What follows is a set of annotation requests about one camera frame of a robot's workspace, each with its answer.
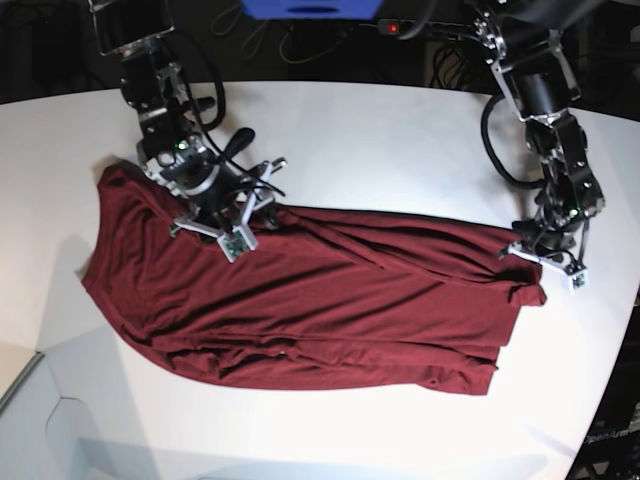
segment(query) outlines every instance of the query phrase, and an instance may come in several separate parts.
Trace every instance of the cable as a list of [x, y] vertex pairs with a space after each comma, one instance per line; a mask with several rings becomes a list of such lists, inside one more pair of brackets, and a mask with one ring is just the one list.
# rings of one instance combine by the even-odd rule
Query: cable
[[398, 37], [398, 40], [410, 40], [418, 35], [425, 27], [425, 25], [429, 22], [429, 20], [431, 20], [433, 12], [435, 11], [437, 6], [438, 0], [427, 0], [427, 6], [424, 8], [424, 11], [422, 12], [420, 18], [416, 20], [416, 22], [409, 30], [400, 35]]
[[251, 185], [247, 185], [247, 187], [245, 188], [236, 188], [235, 190], [231, 190], [229, 193], [227, 193], [224, 197], [222, 197], [222, 201], [220, 201], [217, 206], [216, 206], [216, 213], [218, 214], [219, 218], [225, 218], [227, 220], [227, 226], [229, 227], [227, 229], [227, 232], [231, 232], [231, 225], [228, 222], [228, 219], [225, 217], [225, 215], [223, 214], [223, 210], [226, 208], [227, 211], [229, 211], [229, 207], [230, 205], [227, 204], [227, 201], [230, 200], [231, 198], [234, 199], [234, 204], [235, 204], [235, 199], [238, 195], [240, 195], [241, 193], [244, 193], [245, 195], [248, 195], [249, 192], [255, 192], [256, 190], [256, 186], [255, 184], [251, 184]]
[[437, 82], [438, 88], [445, 88], [445, 85], [440, 78], [440, 70], [444, 66], [445, 62], [454, 54], [456, 54], [455, 49], [449, 45], [442, 45], [436, 50], [432, 59], [433, 76], [429, 82], [429, 87], [435, 87]]
[[542, 237], [544, 237], [546, 235], [546, 233], [549, 231], [549, 223], [547, 222], [546, 219], [543, 220], [544, 224], [542, 225], [542, 227], [540, 228], [540, 232], [538, 232], [538, 236], [533, 240], [533, 242], [531, 243], [530, 246], [530, 250], [532, 252], [535, 252], [536, 250], [536, 246], [538, 245], [538, 243], [540, 242], [540, 240], [542, 240]]
[[[215, 17], [211, 22], [211, 25], [209, 25], [211, 35], [218, 38], [230, 35], [238, 26], [243, 13], [242, 4], [234, 5], [224, 10]], [[228, 25], [222, 29], [217, 28], [221, 25], [221, 22], [226, 19], [226, 17], [229, 17]], [[264, 43], [270, 24], [271, 21], [269, 20], [260, 22], [258, 27], [245, 38], [244, 42], [242, 42], [240, 53], [242, 53], [244, 61], [253, 60], [258, 55], [258, 52]]]
[[282, 61], [288, 65], [303, 65], [305, 63], [309, 63], [309, 62], [313, 62], [314, 60], [318, 60], [319, 58], [324, 57], [325, 55], [330, 54], [331, 52], [333, 52], [335, 49], [337, 49], [340, 45], [342, 45], [344, 43], [344, 41], [346, 40], [346, 38], [349, 36], [349, 34], [353, 31], [353, 29], [349, 30], [347, 33], [344, 33], [344, 31], [342, 32], [342, 36], [335, 42], [333, 43], [329, 48], [321, 51], [320, 53], [317, 53], [315, 55], [312, 55], [310, 57], [307, 58], [303, 58], [302, 60], [291, 60], [289, 57], [287, 57], [284, 54], [284, 46], [287, 43], [287, 40], [289, 40], [289, 37], [291, 36], [293, 30], [291, 30], [290, 32], [286, 33], [284, 35], [284, 37], [282, 37], [282, 40], [280, 41], [280, 46], [278, 48], [278, 52], [280, 53], [280, 58], [282, 59]]
[[198, 126], [198, 129], [200, 130], [200, 133], [202, 133], [202, 135], [206, 138], [207, 142], [209, 142], [209, 145], [211, 145], [211, 148], [213, 148], [213, 150], [220, 156], [220, 158], [222, 158], [223, 161], [225, 161], [226, 163], [232, 165], [234, 168], [236, 168], [240, 172], [244, 173], [249, 178], [253, 179], [254, 180], [254, 186], [260, 186], [262, 188], [267, 188], [267, 189], [277, 193], [278, 195], [285, 197], [286, 195], [282, 190], [280, 190], [277, 187], [274, 187], [269, 182], [261, 180], [260, 178], [256, 177], [253, 173], [251, 173], [249, 170], [247, 170], [246, 168], [238, 165], [235, 161], [233, 161], [231, 158], [229, 158], [226, 153], [224, 153], [224, 151], [216, 144], [216, 142], [213, 141], [213, 139], [211, 138], [211, 135], [209, 135], [209, 131], [205, 128], [205, 124], [202, 122], [202, 114], [201, 114], [201, 111], [200, 111], [200, 107], [198, 106], [198, 102], [196, 102], [196, 100], [195, 100], [195, 98], [193, 96], [193, 91], [191, 90], [191, 84], [189, 83], [189, 79], [188, 79], [187, 74], [184, 71], [184, 69], [182, 69], [180, 71], [179, 75], [181, 76], [182, 82], [185, 85], [187, 98], [189, 100], [189, 106], [191, 107], [191, 111], [193, 112], [193, 118], [196, 121], [196, 125]]
[[[453, 78], [456, 75], [456, 72], [459, 71], [459, 69], [461, 68], [462, 65], [462, 57], [460, 56], [460, 54], [458, 52], [456, 52], [456, 49], [454, 47], [450, 47], [449, 51], [447, 52], [447, 54], [444, 56], [444, 58], [442, 59], [442, 61], [440, 62], [439, 65], [437, 65], [437, 70], [436, 73], [438, 75], [438, 79], [440, 79], [440, 69], [442, 67], [444, 67], [444, 64], [453, 56], [457, 57], [457, 60], [454, 60], [452, 65], [450, 65], [445, 72], [442, 75], [442, 84], [443, 84], [443, 88], [451, 88], [451, 81], [453, 80]], [[453, 72], [453, 77], [448, 77], [448, 75], [450, 73]]]
[[[219, 127], [220, 124], [222, 123], [222, 121], [224, 120], [224, 117], [227, 115], [227, 97], [226, 97], [226, 94], [225, 94], [225, 91], [224, 91], [224, 84], [222, 82], [222, 75], [220, 75], [220, 71], [218, 70], [218, 67], [215, 65], [215, 63], [213, 63], [211, 61], [211, 59], [207, 55], [207, 52], [204, 50], [202, 45], [195, 38], [193, 38], [191, 35], [189, 35], [186, 32], [183, 32], [181, 30], [176, 30], [176, 33], [182, 35], [184, 38], [189, 40], [191, 45], [194, 46], [195, 49], [198, 51], [198, 53], [200, 54], [200, 58], [205, 63], [205, 66], [207, 67], [207, 70], [209, 72], [209, 76], [211, 77], [211, 80], [213, 81], [213, 84], [215, 86], [216, 102], [217, 102], [217, 106], [218, 106], [218, 112], [216, 113], [216, 117], [211, 122], [202, 123], [202, 131], [203, 131], [203, 133], [204, 132], [208, 132], [209, 130], [213, 130], [214, 128]], [[165, 44], [165, 46], [167, 48], [169, 48], [168, 44], [166, 42], [164, 42], [164, 44]]]
[[576, 257], [573, 255], [573, 253], [571, 253], [569, 250], [564, 249], [564, 248], [562, 248], [560, 250], [554, 250], [553, 252], [548, 253], [547, 255], [545, 255], [543, 258], [555, 257], [558, 254], [567, 255], [571, 259], [571, 265], [576, 265], [577, 264]]
[[462, 70], [464, 69], [467, 63], [466, 58], [464, 58], [455, 50], [453, 52], [458, 59], [456, 62], [454, 62], [454, 64], [451, 67], [447, 69], [446, 72], [444, 72], [444, 75], [442, 77], [442, 80], [444, 81], [444, 86], [449, 89], [454, 88], [454, 80], [460, 79]]
[[480, 37], [478, 37], [477, 35], [474, 35], [471, 32], [465, 32], [458, 28], [440, 27], [437, 25], [426, 25], [423, 30], [426, 30], [429, 33], [443, 33], [445, 35], [451, 35], [451, 36], [464, 38], [466, 40], [473, 40], [475, 42], [480, 42]]
[[489, 138], [489, 116], [491, 112], [495, 108], [495, 106], [504, 98], [504, 95], [499, 93], [491, 97], [491, 100], [487, 102], [482, 111], [482, 117], [480, 119], [480, 134], [482, 135], [482, 143], [484, 144], [484, 148], [487, 151], [487, 155], [493, 163], [493, 166], [498, 171], [500, 176], [512, 187], [522, 189], [522, 190], [535, 190], [538, 188], [544, 188], [546, 182], [544, 179], [535, 180], [532, 182], [516, 180], [511, 176], [509, 172], [504, 168], [502, 162], [496, 155], [493, 146], [491, 145], [491, 139]]
[[[231, 17], [231, 21], [229, 22], [229, 25], [222, 30], [217, 30], [216, 25], [218, 25], [220, 21], [227, 16]], [[236, 28], [241, 18], [242, 18], [242, 4], [239, 3], [238, 5], [234, 5], [230, 8], [227, 8], [225, 11], [223, 11], [217, 17], [215, 17], [211, 22], [211, 25], [209, 25], [209, 31], [211, 32], [211, 35], [213, 35], [214, 37], [225, 37], [229, 35], [231, 32], [233, 32], [233, 29]]]

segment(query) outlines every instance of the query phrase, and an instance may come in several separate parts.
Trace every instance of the blue device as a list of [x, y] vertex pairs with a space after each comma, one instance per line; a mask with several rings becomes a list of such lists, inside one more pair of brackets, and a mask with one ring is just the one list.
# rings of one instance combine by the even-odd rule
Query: blue device
[[253, 18], [370, 19], [382, 0], [242, 0]]

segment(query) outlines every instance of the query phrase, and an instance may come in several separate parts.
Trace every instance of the white tabletop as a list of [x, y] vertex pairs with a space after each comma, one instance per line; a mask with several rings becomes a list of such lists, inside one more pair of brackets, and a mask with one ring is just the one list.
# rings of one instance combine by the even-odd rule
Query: white tabletop
[[[482, 146], [486, 97], [323, 83], [229, 84], [227, 93], [229, 115], [214, 137], [254, 128], [242, 160], [286, 157], [273, 181], [287, 203], [503, 227], [521, 215], [523, 202]], [[120, 478], [271, 478], [264, 465], [288, 465], [273, 477], [290, 478], [291, 462], [359, 466], [349, 478], [564, 478], [640, 282], [640, 125], [576, 115], [607, 198], [585, 260], [592, 284], [570, 297], [558, 276], [544, 275], [548, 303], [522, 310], [486, 397], [413, 385], [217, 387], [172, 375], [116, 338], [75, 272], [98, 231], [96, 172], [113, 155], [133, 159], [140, 138], [117, 91], [0, 107], [0, 340], [45, 350], [61, 393], [89, 406]], [[521, 125], [506, 108], [492, 125], [498, 154], [522, 173]]]

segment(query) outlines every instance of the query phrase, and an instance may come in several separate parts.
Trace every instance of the black cable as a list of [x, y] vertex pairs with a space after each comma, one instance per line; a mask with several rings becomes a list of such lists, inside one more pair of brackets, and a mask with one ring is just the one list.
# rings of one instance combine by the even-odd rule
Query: black cable
[[416, 20], [416, 22], [411, 26], [409, 30], [407, 30], [405, 33], [400, 35], [398, 37], [398, 40], [410, 40], [414, 38], [416, 35], [418, 35], [422, 31], [422, 29], [429, 22], [429, 20], [431, 20], [431, 17], [433, 16], [433, 12], [438, 6], [438, 0], [426, 0], [426, 1], [427, 1], [427, 6], [424, 8], [424, 11], [422, 12], [422, 15], [420, 15], [420, 18]]
[[439, 88], [444, 88], [442, 81], [440, 80], [440, 66], [441, 66], [441, 56], [446, 55], [448, 46], [441, 45], [434, 53], [433, 58], [431, 59], [431, 69], [433, 70], [433, 74], [431, 76], [431, 81], [429, 82], [429, 87], [434, 88], [436, 86], [436, 81], [438, 82]]
[[191, 111], [193, 112], [193, 118], [195, 119], [196, 125], [198, 126], [198, 129], [200, 130], [200, 133], [202, 133], [202, 135], [207, 139], [207, 142], [209, 142], [209, 145], [211, 145], [211, 148], [214, 149], [214, 151], [222, 158], [223, 161], [225, 161], [226, 163], [232, 165], [234, 168], [236, 168], [240, 172], [244, 173], [249, 178], [253, 179], [254, 180], [254, 186], [260, 186], [262, 188], [267, 188], [267, 189], [277, 193], [278, 195], [281, 195], [281, 196], [285, 197], [286, 195], [282, 190], [280, 190], [277, 187], [274, 187], [269, 182], [261, 180], [260, 178], [256, 177], [253, 173], [251, 173], [249, 170], [247, 170], [246, 168], [242, 167], [241, 165], [238, 165], [235, 161], [233, 161], [231, 158], [229, 158], [226, 153], [224, 153], [224, 151], [216, 144], [216, 142], [213, 141], [213, 139], [211, 138], [211, 135], [209, 135], [209, 131], [205, 128], [205, 124], [202, 122], [202, 112], [200, 111], [200, 107], [198, 106], [198, 102], [196, 102], [196, 100], [195, 100], [195, 98], [193, 96], [193, 91], [191, 90], [191, 84], [189, 83], [189, 79], [187, 77], [187, 73], [184, 71], [184, 69], [182, 69], [182, 70], [180, 70], [180, 74], [179, 75], [181, 76], [182, 82], [184, 83], [185, 90], [186, 90], [186, 93], [187, 93], [187, 98], [189, 100], [189, 106], [191, 107]]
[[540, 240], [542, 240], [542, 237], [544, 237], [546, 235], [546, 233], [549, 231], [549, 222], [547, 222], [546, 218], [543, 220], [544, 224], [540, 227], [540, 231], [538, 232], [538, 235], [536, 236], [536, 238], [534, 238], [533, 242], [531, 243], [529, 249], [532, 252], [536, 251], [536, 246], [538, 245], [538, 243], [540, 243]]
[[213, 84], [216, 89], [216, 103], [218, 107], [218, 112], [216, 113], [216, 117], [211, 122], [202, 124], [203, 133], [208, 132], [209, 130], [213, 130], [214, 128], [219, 127], [222, 121], [224, 120], [224, 117], [227, 114], [227, 98], [224, 91], [224, 84], [222, 82], [222, 75], [220, 75], [220, 71], [218, 70], [218, 67], [215, 65], [215, 63], [213, 63], [213, 61], [211, 61], [211, 59], [207, 55], [207, 52], [204, 50], [203, 46], [195, 38], [193, 38], [188, 33], [180, 30], [177, 30], [176, 33], [182, 35], [184, 38], [189, 40], [191, 45], [194, 46], [195, 49], [198, 51], [198, 54], [200, 55], [200, 58], [204, 62], [205, 66], [207, 67], [209, 76], [211, 77], [211, 80], [213, 81]]
[[576, 257], [573, 255], [573, 253], [571, 253], [569, 250], [567, 249], [560, 249], [560, 250], [554, 250], [551, 253], [548, 253], [547, 255], [544, 256], [544, 258], [550, 258], [550, 257], [555, 257], [558, 254], [563, 254], [563, 255], [567, 255], [569, 256], [569, 258], [571, 259], [571, 264], [575, 265], [577, 263], [576, 261]]
[[453, 75], [451, 76], [450, 85], [447, 85], [447, 88], [456, 89], [458, 82], [460, 81], [460, 76], [462, 75], [462, 71], [465, 68], [466, 60], [461, 60], [458, 64], [458, 68], [455, 69]]
[[472, 86], [473, 83], [473, 86], [476, 87], [476, 91], [491, 91], [495, 88], [495, 83], [493, 81], [491, 82], [491, 84], [479, 83], [489, 78], [493, 79], [493, 75], [491, 75], [491, 70], [489, 68], [483, 68], [482, 71], [478, 73], [478, 69], [475, 69], [474, 71], [470, 68], [470, 66], [467, 66], [466, 72], [462, 75], [462, 79], [460, 80], [459, 85], [460, 88], [467, 88]]
[[453, 48], [446, 47], [444, 49], [444, 53], [442, 54], [442, 57], [440, 58], [440, 61], [437, 62], [437, 64], [434, 67], [434, 74], [436, 75], [436, 81], [438, 82], [438, 86], [442, 89], [445, 88], [445, 83], [444, 83], [444, 75], [441, 77], [440, 72], [442, 70], [442, 67], [444, 67], [444, 64], [447, 62], [447, 60], [449, 60], [449, 58], [451, 58], [452, 56], [453, 56]]
[[[213, 35], [214, 37], [226, 37], [227, 35], [229, 35], [236, 28], [238, 22], [240, 22], [242, 14], [243, 11], [241, 3], [233, 5], [232, 7], [229, 7], [222, 13], [218, 14], [218, 16], [216, 16], [209, 25], [209, 31], [211, 32], [211, 35]], [[217, 29], [216, 25], [218, 25], [223, 19], [225, 19], [225, 17], [229, 17], [230, 22], [225, 28]]]
[[491, 116], [491, 112], [493, 112], [495, 106], [503, 98], [504, 95], [502, 93], [494, 95], [493, 97], [491, 97], [491, 100], [487, 102], [484, 110], [482, 111], [482, 117], [480, 119], [480, 135], [482, 135], [482, 143], [484, 144], [484, 148], [487, 151], [487, 155], [489, 156], [491, 163], [493, 163], [493, 166], [498, 171], [500, 176], [504, 178], [504, 180], [512, 187], [522, 190], [535, 190], [538, 188], [544, 188], [546, 183], [544, 179], [530, 182], [517, 180], [512, 177], [511, 174], [504, 168], [504, 165], [502, 165], [502, 162], [498, 158], [498, 155], [496, 155], [496, 152], [491, 145], [491, 139], [489, 138], [489, 117]]
[[285, 55], [284, 53], [284, 47], [287, 44], [287, 41], [289, 40], [289, 38], [291, 37], [291, 33], [286, 33], [284, 35], [284, 37], [282, 37], [282, 40], [280, 41], [280, 45], [278, 47], [278, 53], [280, 55], [280, 59], [288, 64], [288, 65], [304, 65], [305, 63], [310, 63], [313, 62], [315, 60], [318, 60], [326, 55], [329, 55], [330, 53], [334, 52], [335, 50], [337, 50], [340, 46], [342, 46], [342, 44], [347, 40], [347, 38], [349, 37], [349, 35], [351, 35], [351, 33], [355, 30], [355, 27], [346, 30], [343, 29], [340, 35], [340, 38], [338, 38], [338, 40], [336, 40], [335, 42], [333, 42], [331, 45], [329, 45], [327, 48], [325, 48], [324, 50], [315, 53], [307, 58], [302, 58], [300, 60], [291, 60], [289, 57], [287, 57], [287, 55]]
[[249, 195], [249, 192], [255, 192], [256, 190], [256, 186], [255, 184], [248, 184], [246, 187], [244, 188], [236, 188], [235, 190], [230, 191], [229, 193], [227, 193], [224, 197], [222, 197], [222, 201], [219, 202], [216, 206], [216, 213], [218, 214], [218, 216], [220, 217], [220, 219], [225, 218], [226, 217], [223, 215], [222, 211], [226, 208], [227, 210], [229, 209], [229, 205], [227, 205], [227, 201], [231, 198], [236, 198], [238, 195], [240, 195], [241, 193], [244, 193], [245, 195]]
[[456, 82], [454, 88], [456, 90], [464, 90], [469, 84], [469, 82], [473, 80], [472, 76], [473, 76], [473, 73], [471, 73], [471, 69], [469, 68], [468, 62], [464, 62], [462, 64], [462, 70], [458, 75], [458, 81]]
[[460, 74], [462, 67], [464, 66], [464, 59], [455, 49], [452, 50], [452, 54], [457, 57], [449, 68], [447, 68], [442, 75], [442, 82], [444, 83], [445, 88], [451, 88], [453, 79], [456, 78], [457, 75]]

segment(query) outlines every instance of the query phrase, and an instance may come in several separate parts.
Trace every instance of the red cloth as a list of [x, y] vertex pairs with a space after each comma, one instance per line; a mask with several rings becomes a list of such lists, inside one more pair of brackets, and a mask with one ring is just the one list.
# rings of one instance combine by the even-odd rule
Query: red cloth
[[234, 387], [416, 383], [485, 394], [541, 269], [497, 252], [514, 232], [453, 220], [282, 206], [256, 252], [227, 262], [184, 206], [120, 164], [98, 185], [101, 225], [83, 284], [157, 365]]

